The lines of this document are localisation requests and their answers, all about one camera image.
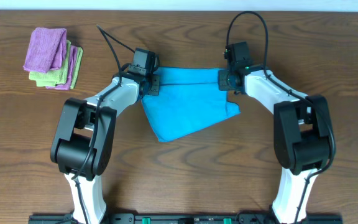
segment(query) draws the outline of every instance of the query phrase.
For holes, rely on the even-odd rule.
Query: white background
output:
[[[0,0],[0,9],[358,12],[358,0]]]

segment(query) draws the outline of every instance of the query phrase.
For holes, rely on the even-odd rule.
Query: wood grain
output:
[[[235,12],[0,11],[0,223],[25,223],[32,213],[73,209],[70,188],[49,150],[63,102],[104,88],[117,70],[96,28],[131,47],[160,54],[164,66],[225,67],[222,51]],[[264,12],[268,66],[302,92],[328,101],[337,142],[333,167],[318,177],[309,212],[341,213],[358,223],[358,13]],[[31,32],[65,27],[84,48],[76,88],[36,88],[23,71]],[[231,41],[246,39],[262,59],[262,26],[239,19]],[[122,62],[132,54],[116,47]],[[173,142],[157,141],[140,104],[117,119],[112,158],[103,174],[110,211],[236,213],[267,209],[280,166],[273,119],[255,100],[229,94],[241,115]]]

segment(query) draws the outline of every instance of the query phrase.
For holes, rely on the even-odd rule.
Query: wooden table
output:
[[[32,213],[73,209],[63,174],[49,158],[69,97],[86,98],[117,71],[102,35],[160,54],[164,66],[225,67],[224,40],[235,12],[0,11],[0,223],[25,223]],[[309,212],[341,213],[358,223],[358,13],[264,12],[268,66],[309,95],[329,101],[337,142],[333,167],[318,177]],[[35,87],[23,71],[31,32],[65,27],[84,48],[74,90]],[[261,62],[260,22],[239,19],[231,42],[246,40]],[[114,44],[121,63],[132,54]],[[103,174],[109,211],[237,213],[273,202],[281,167],[273,150],[273,117],[257,101],[229,94],[241,114],[173,142],[160,143],[140,103],[117,119],[112,158]]]

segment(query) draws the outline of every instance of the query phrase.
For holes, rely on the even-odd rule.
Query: purple cloth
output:
[[[24,70],[47,73],[62,67],[66,57],[66,29],[36,28],[31,34]]]
[[[77,50],[78,48],[75,46],[70,46],[70,53],[68,55],[68,75],[67,75],[67,81],[65,84],[60,84],[57,86],[46,86],[48,90],[55,89],[55,90],[69,90],[71,81],[73,79],[73,72],[74,72],[74,66],[77,58]]]

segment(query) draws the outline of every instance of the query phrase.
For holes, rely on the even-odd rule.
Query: folded blue cloth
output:
[[[159,68],[159,96],[144,96],[142,104],[160,142],[172,141],[240,113],[218,89],[218,70]]]

